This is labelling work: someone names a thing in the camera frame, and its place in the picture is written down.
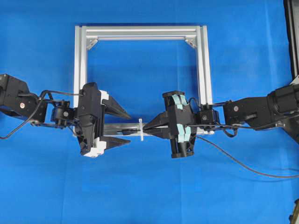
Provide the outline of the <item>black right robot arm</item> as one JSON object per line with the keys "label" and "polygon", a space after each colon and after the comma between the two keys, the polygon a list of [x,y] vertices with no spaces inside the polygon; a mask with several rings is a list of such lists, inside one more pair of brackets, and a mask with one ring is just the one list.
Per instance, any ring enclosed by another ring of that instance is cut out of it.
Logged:
{"label": "black right robot arm", "polygon": [[235,137],[238,129],[248,124],[256,131],[282,127],[295,141],[299,140],[299,86],[291,84],[266,97],[243,98],[214,105],[200,105],[194,113],[184,92],[163,94],[165,111],[158,114],[142,130],[169,139],[172,158],[192,156],[197,129],[222,130]]}

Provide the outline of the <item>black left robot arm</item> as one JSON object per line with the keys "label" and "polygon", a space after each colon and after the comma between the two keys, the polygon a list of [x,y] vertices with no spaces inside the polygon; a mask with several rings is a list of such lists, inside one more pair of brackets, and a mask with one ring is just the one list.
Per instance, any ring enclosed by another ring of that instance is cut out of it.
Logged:
{"label": "black left robot arm", "polygon": [[0,111],[21,119],[32,126],[69,128],[77,137],[80,153],[98,157],[105,150],[129,143],[115,137],[104,136],[105,114],[129,119],[127,112],[95,82],[87,83],[76,94],[78,106],[69,101],[55,100],[55,91],[44,90],[40,95],[29,91],[27,84],[8,74],[0,76]]}

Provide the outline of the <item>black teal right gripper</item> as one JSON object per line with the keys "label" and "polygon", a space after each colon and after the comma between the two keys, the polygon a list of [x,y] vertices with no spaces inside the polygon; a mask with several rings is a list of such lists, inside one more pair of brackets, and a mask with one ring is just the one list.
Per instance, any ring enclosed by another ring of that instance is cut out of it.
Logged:
{"label": "black teal right gripper", "polygon": [[143,129],[146,134],[170,139],[171,157],[182,158],[194,155],[197,129],[190,104],[181,91],[163,94],[165,112],[159,113]]}

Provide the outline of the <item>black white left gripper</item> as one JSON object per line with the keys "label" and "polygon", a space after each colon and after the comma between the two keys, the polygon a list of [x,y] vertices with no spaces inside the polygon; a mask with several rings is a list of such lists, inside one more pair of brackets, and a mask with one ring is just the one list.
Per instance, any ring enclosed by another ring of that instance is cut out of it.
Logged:
{"label": "black white left gripper", "polygon": [[131,119],[131,116],[112,96],[109,96],[105,91],[100,91],[95,82],[85,84],[79,93],[76,135],[82,156],[95,158],[102,155],[105,150],[131,142],[130,140],[103,136],[105,114]]}

